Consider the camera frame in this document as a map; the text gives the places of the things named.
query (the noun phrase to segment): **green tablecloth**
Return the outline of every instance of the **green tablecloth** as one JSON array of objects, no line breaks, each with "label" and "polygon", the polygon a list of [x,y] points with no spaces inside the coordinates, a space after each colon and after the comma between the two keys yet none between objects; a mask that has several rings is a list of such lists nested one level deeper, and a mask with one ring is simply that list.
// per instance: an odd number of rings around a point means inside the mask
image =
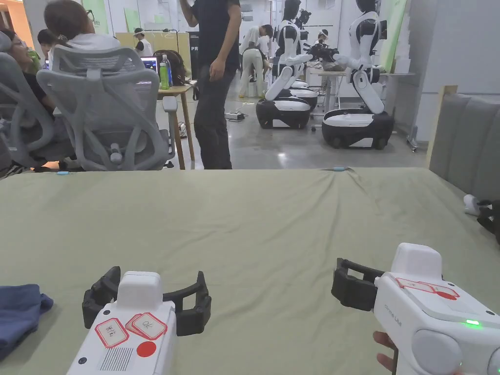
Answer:
[{"label": "green tablecloth", "polygon": [[373,315],[330,294],[336,259],[387,270],[399,243],[427,245],[500,311],[500,250],[462,199],[418,168],[9,177],[0,285],[39,284],[55,306],[0,374],[65,374],[87,334],[83,293],[115,265],[158,272],[165,292],[205,272],[212,318],[178,339],[173,374],[387,374]]}]

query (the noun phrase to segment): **power strip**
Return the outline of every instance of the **power strip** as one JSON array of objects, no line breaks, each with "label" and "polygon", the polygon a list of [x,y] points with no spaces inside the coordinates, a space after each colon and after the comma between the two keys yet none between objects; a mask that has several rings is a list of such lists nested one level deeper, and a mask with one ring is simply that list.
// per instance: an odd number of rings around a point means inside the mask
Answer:
[{"label": "power strip", "polygon": [[245,115],[243,113],[228,112],[225,114],[225,118],[228,120],[244,120]]}]

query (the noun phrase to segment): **hand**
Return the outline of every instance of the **hand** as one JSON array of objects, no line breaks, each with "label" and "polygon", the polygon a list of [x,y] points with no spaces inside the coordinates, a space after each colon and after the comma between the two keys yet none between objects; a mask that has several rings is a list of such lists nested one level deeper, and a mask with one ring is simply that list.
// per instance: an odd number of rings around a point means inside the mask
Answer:
[{"label": "hand", "polygon": [[216,58],[212,65],[210,65],[210,82],[218,81],[224,77],[224,71],[226,70],[226,61],[220,58]]},{"label": "hand", "polygon": [[[390,348],[392,350],[396,350],[396,345],[394,345],[394,342],[391,340],[389,335],[385,332],[379,332],[375,331],[373,332],[373,339],[375,340],[376,343],[383,345],[387,348]],[[385,354],[378,353],[376,355],[376,360],[378,363],[380,363],[382,366],[384,366],[387,370],[389,371],[394,371],[395,363],[394,360],[390,357],[388,357]]]}]

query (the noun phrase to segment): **laptop screen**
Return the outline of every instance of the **laptop screen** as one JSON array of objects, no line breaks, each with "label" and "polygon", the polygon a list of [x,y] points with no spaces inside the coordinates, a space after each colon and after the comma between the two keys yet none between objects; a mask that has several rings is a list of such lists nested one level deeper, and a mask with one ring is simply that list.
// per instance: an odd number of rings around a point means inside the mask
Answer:
[{"label": "laptop screen", "polygon": [[141,57],[140,59],[147,69],[151,69],[158,74],[158,60],[156,57]]}]

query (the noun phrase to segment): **white pants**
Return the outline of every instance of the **white pants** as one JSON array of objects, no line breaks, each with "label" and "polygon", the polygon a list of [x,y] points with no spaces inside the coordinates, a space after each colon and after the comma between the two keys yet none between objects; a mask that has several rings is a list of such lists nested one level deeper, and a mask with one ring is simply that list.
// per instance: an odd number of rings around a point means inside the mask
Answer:
[{"label": "white pants", "polygon": [[252,65],[255,67],[257,75],[257,96],[264,95],[264,75],[262,67],[261,51],[256,48],[247,49],[243,52],[243,72],[241,74],[241,82],[239,89],[240,96],[245,96],[249,88],[249,76]]}]

